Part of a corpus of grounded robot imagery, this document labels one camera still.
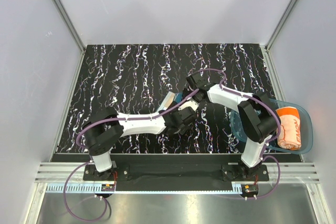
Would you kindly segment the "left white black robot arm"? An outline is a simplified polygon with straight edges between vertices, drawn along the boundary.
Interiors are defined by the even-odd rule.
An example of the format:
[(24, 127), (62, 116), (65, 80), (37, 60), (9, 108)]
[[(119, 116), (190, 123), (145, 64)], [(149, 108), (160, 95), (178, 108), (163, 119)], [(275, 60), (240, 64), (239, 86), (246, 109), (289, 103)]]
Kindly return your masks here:
[(119, 113), (111, 108), (94, 116), (80, 136), (85, 138), (95, 174), (107, 180), (113, 175), (110, 150), (120, 138), (137, 134), (183, 134), (196, 119), (197, 113), (191, 106), (138, 115)]

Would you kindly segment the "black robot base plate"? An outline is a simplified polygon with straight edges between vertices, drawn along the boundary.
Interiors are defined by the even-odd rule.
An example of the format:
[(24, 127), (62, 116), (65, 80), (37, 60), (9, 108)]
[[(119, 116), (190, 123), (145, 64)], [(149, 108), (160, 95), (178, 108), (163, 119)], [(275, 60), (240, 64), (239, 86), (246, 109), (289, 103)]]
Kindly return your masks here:
[(113, 155), (112, 168), (86, 165), (84, 181), (116, 183), (121, 193), (224, 193), (234, 183), (268, 182), (266, 165), (244, 168), (240, 155)]

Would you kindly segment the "blue translucent plastic tray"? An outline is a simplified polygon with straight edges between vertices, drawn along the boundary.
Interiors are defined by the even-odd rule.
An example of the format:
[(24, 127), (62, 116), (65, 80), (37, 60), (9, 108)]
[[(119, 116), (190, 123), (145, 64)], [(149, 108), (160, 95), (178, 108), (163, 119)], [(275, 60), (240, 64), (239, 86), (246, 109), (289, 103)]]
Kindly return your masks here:
[[(298, 110), (300, 116), (301, 147), (298, 150), (287, 150), (281, 148), (277, 144), (277, 141), (274, 140), (269, 143), (268, 147), (266, 147), (266, 151), (277, 153), (284, 152), (298, 155), (309, 152), (313, 146), (313, 127), (309, 113), (304, 108), (302, 108), (297, 104), (280, 101), (276, 99), (270, 99), (270, 102), (274, 109), (290, 106)], [(236, 137), (240, 142), (246, 143), (247, 136), (243, 130), (239, 113), (233, 110), (231, 111), (230, 114), (230, 128), (232, 130), (234, 137)]]

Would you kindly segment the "orange cartoon print towel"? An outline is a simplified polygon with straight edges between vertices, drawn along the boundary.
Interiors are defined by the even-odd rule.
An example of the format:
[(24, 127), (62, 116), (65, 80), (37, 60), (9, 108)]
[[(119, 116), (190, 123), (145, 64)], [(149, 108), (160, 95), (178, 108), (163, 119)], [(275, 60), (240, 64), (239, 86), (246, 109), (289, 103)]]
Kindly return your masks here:
[(287, 106), (276, 110), (281, 123), (277, 144), (279, 147), (297, 151), (301, 148), (300, 115), (298, 109)]

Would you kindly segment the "teal and cream towel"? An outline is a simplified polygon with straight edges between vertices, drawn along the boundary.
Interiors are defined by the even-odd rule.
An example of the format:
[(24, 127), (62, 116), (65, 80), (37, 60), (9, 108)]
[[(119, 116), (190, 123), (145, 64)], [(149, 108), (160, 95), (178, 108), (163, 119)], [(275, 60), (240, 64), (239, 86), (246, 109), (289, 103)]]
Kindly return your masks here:
[(169, 91), (167, 93), (167, 95), (165, 96), (165, 98), (163, 99), (163, 101), (161, 102), (161, 104), (159, 105), (156, 112), (160, 112), (162, 110), (167, 110), (173, 102), (180, 103), (181, 101), (182, 101), (182, 93), (181, 92), (173, 93), (173, 92)]

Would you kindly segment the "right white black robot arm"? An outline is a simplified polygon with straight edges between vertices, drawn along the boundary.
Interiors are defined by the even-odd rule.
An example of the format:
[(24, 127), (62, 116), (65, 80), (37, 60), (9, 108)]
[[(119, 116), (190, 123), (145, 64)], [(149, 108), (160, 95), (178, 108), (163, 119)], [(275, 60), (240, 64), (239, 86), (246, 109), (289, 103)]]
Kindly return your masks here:
[(236, 173), (244, 180), (250, 180), (264, 160), (268, 143), (277, 139), (281, 132), (281, 120), (264, 92), (245, 93), (205, 80), (200, 73), (186, 78), (187, 91), (197, 101), (220, 104), (236, 111), (247, 136), (245, 149), (238, 162)]

